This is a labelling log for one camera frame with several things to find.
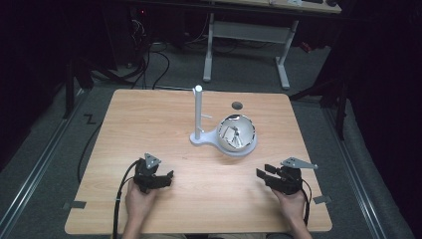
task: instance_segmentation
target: person's right hand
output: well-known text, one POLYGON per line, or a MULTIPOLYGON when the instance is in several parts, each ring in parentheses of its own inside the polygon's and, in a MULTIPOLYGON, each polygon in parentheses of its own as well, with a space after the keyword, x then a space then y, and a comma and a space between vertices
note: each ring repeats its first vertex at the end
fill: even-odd
POLYGON ((304 219, 305 197, 301 191, 292 195, 272 189, 280 201, 280 211, 287 219, 304 219))
POLYGON ((305 196, 301 191, 292 195, 286 195, 273 189, 274 194, 280 201, 280 211, 286 218, 295 239, 312 238, 304 221, 305 196))

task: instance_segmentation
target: metal rail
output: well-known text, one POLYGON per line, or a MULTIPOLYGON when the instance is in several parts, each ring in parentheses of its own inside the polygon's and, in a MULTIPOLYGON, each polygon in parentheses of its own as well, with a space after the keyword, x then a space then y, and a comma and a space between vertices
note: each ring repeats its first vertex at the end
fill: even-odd
POLYGON ((22 211, 25 209, 25 206, 27 205, 39 182, 43 178, 43 175, 46 172, 50 162, 52 161, 56 148, 59 145, 70 122, 72 121, 75 112, 82 104, 82 102, 87 98, 87 95, 88 93, 82 90, 78 92, 77 105, 75 109, 70 114, 68 119, 62 119, 53 136, 50 138, 50 141, 39 157, 31 173, 19 189, 18 194, 0 221, 0 238, 7 238, 11 233, 15 223, 19 219, 22 211))

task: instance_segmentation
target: dark background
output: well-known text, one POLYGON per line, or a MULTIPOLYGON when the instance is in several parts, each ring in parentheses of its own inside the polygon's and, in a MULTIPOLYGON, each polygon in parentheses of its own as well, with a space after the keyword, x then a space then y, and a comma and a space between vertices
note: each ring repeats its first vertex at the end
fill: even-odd
MULTIPOLYGON (((317 22, 302 21, 294 45, 307 42, 313 48, 333 47, 316 84, 341 78, 341 72, 358 60, 347 80, 356 121, 401 213, 416 238, 422 237, 417 193, 422 159, 421 4, 371 0, 342 1, 341 6, 345 16, 374 21, 364 27, 346 26, 341 34, 335 23, 322 28, 317 22), (351 57, 356 52, 361 55, 351 57)), ((178 47, 188 40, 185 31, 195 35, 203 26, 203 21, 192 22, 204 14, 163 9, 148 14, 154 38, 178 47), (169 24, 161 21, 163 16, 171 19, 166 21, 169 24)), ((1 168, 52 102, 71 59, 84 56, 108 69, 133 61, 127 17, 121 6, 82 7, 49 0, 2 3, 1 168)))

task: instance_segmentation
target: gray floor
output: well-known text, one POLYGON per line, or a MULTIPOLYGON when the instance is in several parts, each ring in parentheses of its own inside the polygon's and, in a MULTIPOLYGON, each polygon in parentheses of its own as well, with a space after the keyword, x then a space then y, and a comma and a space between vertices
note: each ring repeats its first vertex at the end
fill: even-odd
MULTIPOLYGON (((245 44, 257 46, 256 43, 245 44)), ((154 45, 155 50, 164 48, 165 45, 154 45)), ((205 50, 185 48, 182 51, 167 46, 161 53, 170 60, 170 67, 157 88, 191 89, 200 84, 208 91, 277 93, 290 96, 314 83, 329 53, 329 48, 310 53, 292 48, 286 61, 291 89, 284 91, 274 63, 278 49, 278 45, 260 49, 238 47, 234 51, 230 47, 218 48, 216 51, 231 52, 214 55, 212 81, 205 84, 201 80, 205 50)), ((162 74, 166 65, 162 56, 150 54, 150 64, 146 71, 148 89, 162 74)), ((119 73, 123 74, 125 71, 129 70, 122 69, 119 73)), ((142 87, 139 81, 136 88, 142 87)), ((39 181, 32 182, 35 190, 29 191, 24 197, 28 199, 23 201, 25 207, 13 211, 17 215, 14 217, 16 221, 7 221, 14 226, 6 227, 10 230, 3 235, 9 235, 9 238, 109 238, 109 235, 67 235, 64 226, 69 209, 63 207, 67 202, 73 201, 78 190, 78 162, 84 148, 105 117, 112 93, 120 88, 127 87, 96 81, 92 91, 81 93, 78 97, 80 106, 71 120, 62 120, 65 93, 60 91, 57 94, 53 105, 33 125, 31 134, 0 174, 0 215, 9 215, 10 205, 13 205, 20 189, 29 183, 26 183, 26 179, 31 176, 33 168, 39 166, 41 159, 46 166, 43 167, 46 170, 38 174, 39 181), (87 115, 92 115, 91 122, 94 124, 88 123, 87 115), (65 130, 55 136, 58 128, 65 130), (60 140, 49 144, 52 138, 60 140)), ((308 97, 292 102, 311 160, 319 166, 316 176, 322 193, 332 199, 327 205, 332 229, 329 232, 313 233, 314 238, 413 238, 373 166, 350 105, 347 106, 344 125, 345 141, 339 141, 332 131, 333 110, 321 109, 317 100, 318 97, 308 97)), ((83 158, 82 173, 94 143, 95 139, 89 144, 83 158)), ((3 218, 1 228, 5 228, 5 222, 3 218)))

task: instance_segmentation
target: robotic hand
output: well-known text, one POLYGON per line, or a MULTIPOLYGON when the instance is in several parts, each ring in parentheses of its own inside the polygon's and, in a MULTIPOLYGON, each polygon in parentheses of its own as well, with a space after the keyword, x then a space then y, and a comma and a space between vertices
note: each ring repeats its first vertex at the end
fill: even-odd
POLYGON ((160 162, 161 160, 148 153, 145 154, 145 159, 139 159, 135 168, 133 181, 139 186, 141 192, 147 193, 148 189, 170 186, 173 170, 165 176, 155 175, 160 162))

